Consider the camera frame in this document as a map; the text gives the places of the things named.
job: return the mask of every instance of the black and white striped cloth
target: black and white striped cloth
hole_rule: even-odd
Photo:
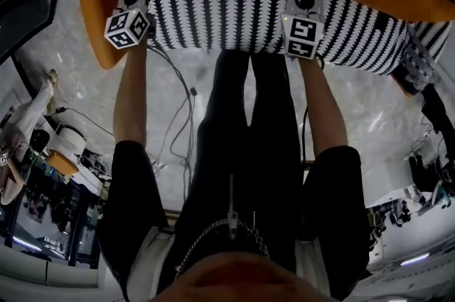
[[[164,49],[223,48],[283,53],[280,13],[286,0],[151,0],[156,41]],[[323,0],[325,36],[317,55],[379,75],[402,60],[407,22],[353,0]],[[418,23],[421,42],[437,61],[450,23]]]

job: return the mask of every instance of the concrete floor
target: concrete floor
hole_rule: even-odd
[[[185,77],[188,87],[194,86],[198,91],[194,113],[196,130],[205,113],[218,52],[173,51],[170,56]],[[114,100],[124,63],[110,71],[99,67],[85,32],[78,0],[58,0],[53,24],[27,42],[18,51],[17,57],[36,88],[51,68],[58,71],[60,82],[55,94],[56,106],[75,108],[104,128],[112,130]],[[288,69],[296,115],[301,124],[306,106],[303,81],[297,63],[288,62]],[[334,65],[327,65],[325,74],[346,121],[350,144],[360,152],[364,189],[380,182],[382,177],[390,178],[390,174],[383,173],[387,162],[394,161],[400,167],[407,168],[402,157],[409,153],[414,141],[421,139],[429,129],[429,126],[421,124],[418,97],[405,97],[391,77]],[[151,155],[157,156],[164,132],[185,95],[170,66],[153,53],[148,54],[147,79],[146,149]],[[449,116],[454,120],[455,106],[450,94],[444,87],[439,86],[438,90],[446,103]],[[254,98],[255,80],[250,71],[245,85],[245,111],[248,119],[252,114]],[[186,110],[183,110],[177,117],[168,141],[173,138],[186,115]],[[60,119],[86,134],[89,137],[87,147],[101,153],[107,166],[110,166],[114,150],[114,140],[110,135],[74,112],[61,114]],[[305,138],[307,158],[312,159],[309,126]],[[188,131],[185,131],[176,143],[177,152],[185,153],[187,143]],[[434,157],[438,144],[438,136],[430,136],[428,144],[423,144],[427,158]],[[169,153],[168,146],[169,143],[161,156],[165,167],[161,169],[157,181],[164,207],[180,210],[183,202],[183,169],[178,159]],[[271,159],[276,151],[279,149],[270,149]],[[191,159],[192,164],[195,159],[196,149]]]

